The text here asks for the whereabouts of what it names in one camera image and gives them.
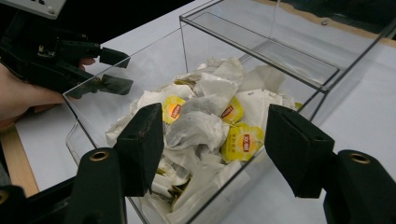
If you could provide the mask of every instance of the white tabletop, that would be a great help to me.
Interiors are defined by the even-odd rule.
[[[170,12],[102,46],[129,55],[156,39],[179,28],[178,16],[207,0],[192,3]],[[378,45],[369,55],[376,64],[364,71],[364,78],[332,112],[320,128],[335,139],[334,152],[355,149],[377,158],[396,179],[396,49]],[[90,66],[97,74],[106,65]],[[75,119],[66,105],[26,117],[16,126],[40,190],[48,189],[77,173],[77,166],[65,144]],[[273,169],[252,193],[228,215],[224,223],[326,223],[322,193],[318,200],[294,198],[277,169]],[[141,223],[127,203],[129,223]]]

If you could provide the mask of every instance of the transparent plastic bin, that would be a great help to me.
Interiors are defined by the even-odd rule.
[[[323,24],[318,23],[322,19],[308,20],[306,13],[300,15],[282,2],[225,0],[211,1],[181,15],[179,29],[131,55],[126,68],[115,65],[95,77],[132,80],[128,94],[98,91],[77,100],[70,98],[94,78],[64,94],[76,116],[75,127],[66,139],[76,163],[93,148],[112,147],[106,131],[129,114],[131,103],[144,91],[155,91],[176,76],[195,71],[210,58],[236,57],[246,71],[259,65],[281,71],[285,80],[280,89],[301,104],[299,113],[319,125],[359,82],[359,76],[349,77],[348,73],[388,33],[389,26],[379,34],[362,35],[353,28],[352,32],[346,30],[344,25],[328,25],[332,24],[329,19]],[[262,147],[218,190],[204,195],[203,206],[192,207],[175,223],[221,222],[272,168]],[[149,193],[129,201],[144,223],[174,223]]]

